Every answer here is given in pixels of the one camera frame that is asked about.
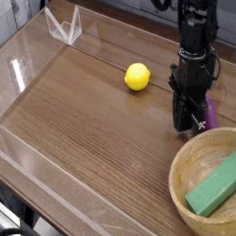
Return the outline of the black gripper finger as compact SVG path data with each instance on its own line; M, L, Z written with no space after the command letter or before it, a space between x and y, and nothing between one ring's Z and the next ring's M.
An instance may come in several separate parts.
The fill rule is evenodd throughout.
M191 110L188 104L175 93L173 95L173 122L174 128L179 132L188 131L193 127Z
M194 114L191 114L192 121L194 122L197 132L201 133L206 130L206 122L204 120L199 120Z

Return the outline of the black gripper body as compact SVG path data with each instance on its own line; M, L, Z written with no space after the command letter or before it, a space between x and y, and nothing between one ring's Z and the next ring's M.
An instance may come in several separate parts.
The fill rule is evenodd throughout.
M220 73L215 73L219 57L214 48L209 47L196 57L178 51L179 63L170 66L168 84L173 90L174 113L201 113L207 110L206 92L211 89Z

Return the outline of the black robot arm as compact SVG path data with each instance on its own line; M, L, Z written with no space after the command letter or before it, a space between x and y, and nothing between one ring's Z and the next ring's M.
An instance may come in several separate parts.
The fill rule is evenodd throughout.
M173 122L179 132L214 127L215 111L207 91L221 73L220 58L212 47L218 33L218 0L151 0L158 11L177 2L179 33L177 64L170 66Z

